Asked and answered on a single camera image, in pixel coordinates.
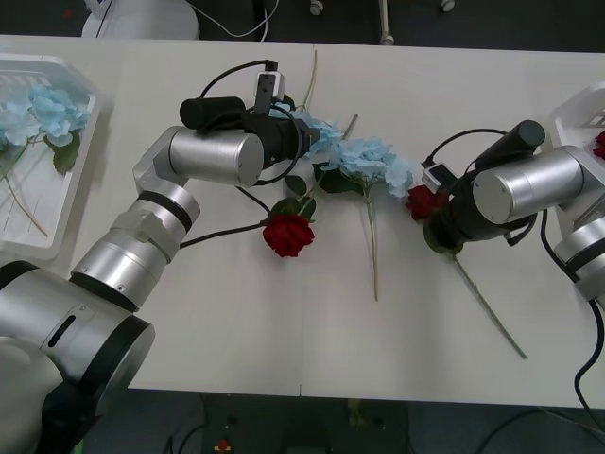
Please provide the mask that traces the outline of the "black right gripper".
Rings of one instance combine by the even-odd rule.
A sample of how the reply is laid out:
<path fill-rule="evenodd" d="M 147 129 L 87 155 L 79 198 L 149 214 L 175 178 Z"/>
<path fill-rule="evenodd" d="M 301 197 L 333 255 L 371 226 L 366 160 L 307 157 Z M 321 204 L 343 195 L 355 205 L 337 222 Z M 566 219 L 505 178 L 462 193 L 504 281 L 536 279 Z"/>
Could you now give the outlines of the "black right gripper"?
<path fill-rule="evenodd" d="M 428 247 L 435 253 L 459 253 L 471 240 L 469 227 L 462 222 L 469 219 L 469 207 L 473 205 L 469 183 L 452 188 L 447 197 L 423 224 L 423 236 Z"/>

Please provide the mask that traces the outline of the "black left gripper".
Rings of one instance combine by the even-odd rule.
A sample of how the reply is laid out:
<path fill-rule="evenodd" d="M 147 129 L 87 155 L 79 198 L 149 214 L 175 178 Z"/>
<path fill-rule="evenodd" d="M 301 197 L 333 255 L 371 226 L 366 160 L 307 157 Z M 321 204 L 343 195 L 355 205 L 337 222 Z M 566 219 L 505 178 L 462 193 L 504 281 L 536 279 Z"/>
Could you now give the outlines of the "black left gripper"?
<path fill-rule="evenodd" d="M 303 120 L 271 117 L 264 113 L 243 113 L 243 131 L 259 137 L 264 149 L 263 168 L 270 168 L 285 160 L 293 161 L 302 138 L 302 154 L 320 139 L 320 130 L 308 126 Z"/>

